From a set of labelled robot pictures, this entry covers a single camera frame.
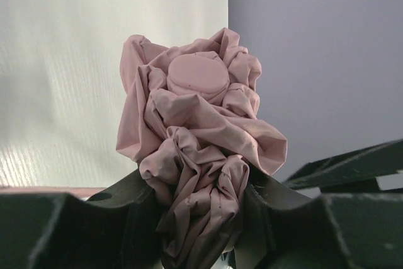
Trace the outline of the pink folding umbrella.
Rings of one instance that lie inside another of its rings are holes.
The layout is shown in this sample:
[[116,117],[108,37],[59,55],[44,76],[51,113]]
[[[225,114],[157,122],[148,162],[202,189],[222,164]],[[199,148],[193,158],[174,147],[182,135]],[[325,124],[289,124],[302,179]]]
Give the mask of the pink folding umbrella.
[[163,207],[165,268],[210,268],[242,229],[249,173],[278,171],[287,139],[257,117],[259,60],[223,28],[181,47],[132,35],[116,150],[137,163]]

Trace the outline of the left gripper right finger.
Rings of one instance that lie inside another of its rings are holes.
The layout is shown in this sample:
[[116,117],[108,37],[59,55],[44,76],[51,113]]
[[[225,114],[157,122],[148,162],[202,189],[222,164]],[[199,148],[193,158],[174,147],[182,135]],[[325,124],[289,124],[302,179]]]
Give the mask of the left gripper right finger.
[[237,268],[401,268],[400,193],[309,198],[253,171]]

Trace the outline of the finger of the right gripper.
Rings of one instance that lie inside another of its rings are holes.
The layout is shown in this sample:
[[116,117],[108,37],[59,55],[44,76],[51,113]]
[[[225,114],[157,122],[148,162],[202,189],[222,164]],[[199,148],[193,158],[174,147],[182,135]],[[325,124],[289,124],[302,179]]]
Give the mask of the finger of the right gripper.
[[401,139],[307,163],[283,184],[294,190],[324,188],[394,175],[400,170]]

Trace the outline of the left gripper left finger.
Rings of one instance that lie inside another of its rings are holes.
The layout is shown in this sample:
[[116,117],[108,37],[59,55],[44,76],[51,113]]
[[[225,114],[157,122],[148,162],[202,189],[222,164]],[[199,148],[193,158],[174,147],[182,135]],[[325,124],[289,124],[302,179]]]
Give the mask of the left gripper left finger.
[[160,268],[161,210],[138,171],[83,201],[1,195],[1,268]]

